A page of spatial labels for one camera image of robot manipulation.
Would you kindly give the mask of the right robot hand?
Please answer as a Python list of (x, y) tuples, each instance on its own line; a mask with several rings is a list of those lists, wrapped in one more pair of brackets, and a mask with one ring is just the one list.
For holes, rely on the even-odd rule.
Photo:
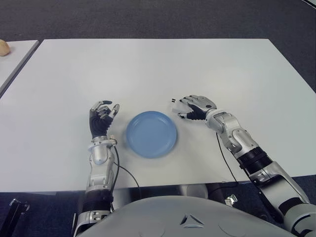
[(181, 119), (205, 120), (209, 111), (217, 109), (215, 103), (204, 96), (190, 95), (180, 99), (180, 102), (192, 110), (189, 113), (178, 113)]

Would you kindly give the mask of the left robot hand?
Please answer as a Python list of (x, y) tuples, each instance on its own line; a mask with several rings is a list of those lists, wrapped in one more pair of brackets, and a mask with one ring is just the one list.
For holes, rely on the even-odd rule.
[(96, 102), (89, 111), (89, 128), (92, 139), (107, 136), (107, 130), (118, 114), (120, 105), (115, 104), (112, 109), (108, 105), (112, 101), (101, 100)]

